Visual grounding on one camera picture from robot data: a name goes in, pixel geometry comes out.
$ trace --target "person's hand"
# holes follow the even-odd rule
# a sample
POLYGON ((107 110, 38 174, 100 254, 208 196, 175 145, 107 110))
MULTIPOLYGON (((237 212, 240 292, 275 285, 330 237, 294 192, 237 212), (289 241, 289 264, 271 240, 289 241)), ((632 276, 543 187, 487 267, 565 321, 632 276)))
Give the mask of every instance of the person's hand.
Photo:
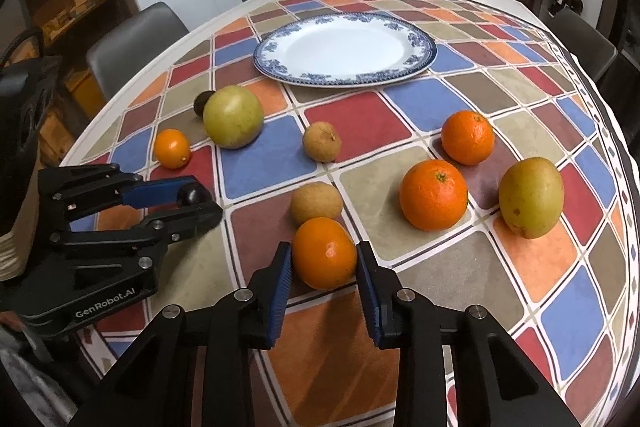
POLYGON ((22 323, 14 312, 0 312, 0 324, 4 324, 14 331, 22 331, 22 323))

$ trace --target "blue and white plate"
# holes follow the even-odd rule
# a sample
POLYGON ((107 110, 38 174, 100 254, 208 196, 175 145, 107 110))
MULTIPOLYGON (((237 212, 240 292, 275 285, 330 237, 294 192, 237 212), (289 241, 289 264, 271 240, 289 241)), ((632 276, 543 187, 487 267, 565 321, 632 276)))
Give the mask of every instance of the blue and white plate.
POLYGON ((336 13, 292 22, 254 51, 266 76, 296 86, 377 86, 424 71, 433 39, 416 26, 377 13, 336 13))

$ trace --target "dining table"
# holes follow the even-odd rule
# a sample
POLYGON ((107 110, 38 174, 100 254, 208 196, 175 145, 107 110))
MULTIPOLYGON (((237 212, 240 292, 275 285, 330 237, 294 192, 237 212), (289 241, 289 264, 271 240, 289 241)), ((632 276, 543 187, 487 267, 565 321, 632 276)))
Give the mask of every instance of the dining table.
MULTIPOLYGON (((208 307, 245 287, 279 242, 294 236, 292 191, 322 181, 340 192, 338 220, 354 242, 369 241, 381 266, 436 305, 485 306, 582 425, 604 425, 638 377, 638 168, 577 59, 517 1, 246 1, 134 76, 63 165, 103 163, 145 180, 192 174, 223 219, 170 247, 155 295, 76 333, 100 376, 164 306, 208 307), (436 42, 436 59, 416 77, 359 88, 293 86, 258 73, 254 49, 271 32, 336 12, 377 12, 416 25, 436 42), (233 85, 257 96, 265 118, 254 142, 226 150, 207 136, 193 102, 233 85), (495 131, 493 153, 474 167, 455 163, 440 140, 444 121, 465 109, 495 131), (317 121, 331 123, 342 139, 334 162, 319 164, 303 152, 305 128, 317 121), (182 131, 192 150, 177 170, 153 152, 155 137, 169 128, 182 131), (549 233, 527 240, 502 219, 498 184, 531 156, 558 168, 564 206, 549 233), (415 229, 399 210, 404 174, 428 158, 452 162, 468 187, 466 213, 439 232, 415 229)), ((116 206, 73 229, 125 229, 144 212, 116 206)), ((354 281, 334 291, 294 284, 282 336, 250 359, 257 427, 393 425, 399 353, 376 349, 367 336, 354 281)), ((444 362, 456 426, 448 348, 444 362)))

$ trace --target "tangerine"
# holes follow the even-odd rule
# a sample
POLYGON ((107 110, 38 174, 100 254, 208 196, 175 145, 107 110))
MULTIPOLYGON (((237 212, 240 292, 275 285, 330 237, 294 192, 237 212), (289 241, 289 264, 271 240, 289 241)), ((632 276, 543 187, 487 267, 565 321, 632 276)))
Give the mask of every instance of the tangerine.
POLYGON ((409 169, 400 185, 400 208, 421 230, 444 230, 464 216, 468 193, 462 174, 444 160, 426 160, 409 169))
POLYGON ((347 231, 329 217, 305 221, 291 243, 293 268, 307 286, 333 290, 356 270, 356 247, 347 231))
POLYGON ((165 129, 156 136, 154 154, 163 167, 179 169, 191 159, 189 140, 177 129, 165 129))
POLYGON ((442 126, 442 148, 462 165, 478 165, 489 158, 494 142, 491 124, 475 111, 458 111, 442 126))

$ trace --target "black sphere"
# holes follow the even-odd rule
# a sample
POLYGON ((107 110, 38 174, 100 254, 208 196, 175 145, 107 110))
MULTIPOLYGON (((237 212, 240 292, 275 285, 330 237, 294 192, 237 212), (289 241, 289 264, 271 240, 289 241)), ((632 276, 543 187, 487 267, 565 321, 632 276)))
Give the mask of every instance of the black sphere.
POLYGON ((193 111, 198 115, 198 118, 202 119, 202 114, 204 113, 204 106, 207 105, 211 95, 214 94, 215 91, 203 91, 196 99, 193 101, 193 111))
POLYGON ((178 206, 180 207, 207 203, 207 201, 213 201, 211 192, 209 192, 205 186, 199 182, 185 183, 178 190, 178 195, 176 197, 176 203, 178 203, 178 206))

